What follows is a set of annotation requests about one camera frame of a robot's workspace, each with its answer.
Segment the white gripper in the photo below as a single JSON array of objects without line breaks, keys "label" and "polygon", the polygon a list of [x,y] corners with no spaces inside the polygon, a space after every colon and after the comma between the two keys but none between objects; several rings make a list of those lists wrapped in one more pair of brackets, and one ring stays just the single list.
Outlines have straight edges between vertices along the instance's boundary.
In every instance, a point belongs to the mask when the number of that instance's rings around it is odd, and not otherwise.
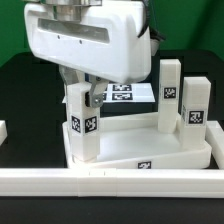
[{"label": "white gripper", "polygon": [[84,73],[90,74],[88,107],[103,105],[108,80],[140,82],[151,71],[150,32],[141,1],[103,0],[100,6],[84,7],[79,22],[60,21],[52,6],[30,2],[24,17],[32,53],[63,65],[59,72],[65,86],[84,82]]}]

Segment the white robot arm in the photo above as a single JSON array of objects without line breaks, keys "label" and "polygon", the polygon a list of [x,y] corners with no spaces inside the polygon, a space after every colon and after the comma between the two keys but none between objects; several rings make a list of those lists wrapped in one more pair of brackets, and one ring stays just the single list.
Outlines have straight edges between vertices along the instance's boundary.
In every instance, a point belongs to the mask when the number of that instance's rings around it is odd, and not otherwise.
[{"label": "white robot arm", "polygon": [[29,47],[41,59],[90,76],[87,105],[103,103],[106,83],[146,79],[165,37],[149,25],[149,0],[26,0]]}]

